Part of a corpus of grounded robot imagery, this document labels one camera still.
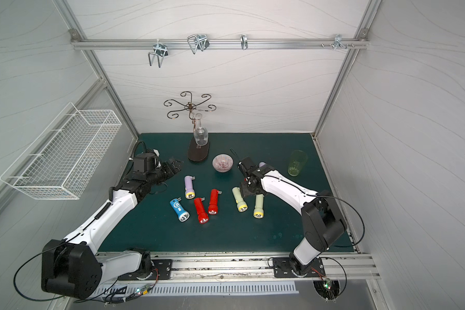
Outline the pale green flashlight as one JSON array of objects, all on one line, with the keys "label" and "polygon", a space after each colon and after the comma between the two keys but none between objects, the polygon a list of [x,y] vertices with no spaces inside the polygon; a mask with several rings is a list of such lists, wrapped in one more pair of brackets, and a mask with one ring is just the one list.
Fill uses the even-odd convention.
[{"label": "pale green flashlight", "polygon": [[232,194],[235,198],[236,206],[239,212],[245,212],[248,209],[248,206],[241,194],[241,190],[239,187],[234,187],[232,189]]},{"label": "pale green flashlight", "polygon": [[264,217],[264,195],[256,195],[253,216],[257,219]]}]

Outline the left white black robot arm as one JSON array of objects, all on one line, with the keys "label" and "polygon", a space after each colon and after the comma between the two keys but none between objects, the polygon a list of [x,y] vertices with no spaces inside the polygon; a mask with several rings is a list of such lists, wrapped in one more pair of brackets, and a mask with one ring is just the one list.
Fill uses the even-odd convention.
[{"label": "left white black robot arm", "polygon": [[77,230],[62,240],[51,240],[41,254],[41,289],[47,293],[86,299],[105,282],[126,274],[152,275],[150,252],[129,249],[98,257],[110,232],[133,210],[152,187],[179,173],[182,163],[170,158],[160,161],[153,152],[133,160],[131,171],[110,188],[108,200]]}]

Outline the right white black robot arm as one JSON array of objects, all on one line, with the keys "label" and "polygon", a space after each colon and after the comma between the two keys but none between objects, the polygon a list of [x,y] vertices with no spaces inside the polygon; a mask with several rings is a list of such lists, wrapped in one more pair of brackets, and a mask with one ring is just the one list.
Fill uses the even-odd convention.
[{"label": "right white black robot arm", "polygon": [[347,222],[329,191],[309,190],[281,175],[272,166],[257,165],[250,157],[239,161],[243,175],[242,196],[274,195],[296,210],[302,218],[302,241],[289,255],[295,276],[306,276],[311,264],[346,232]]}]

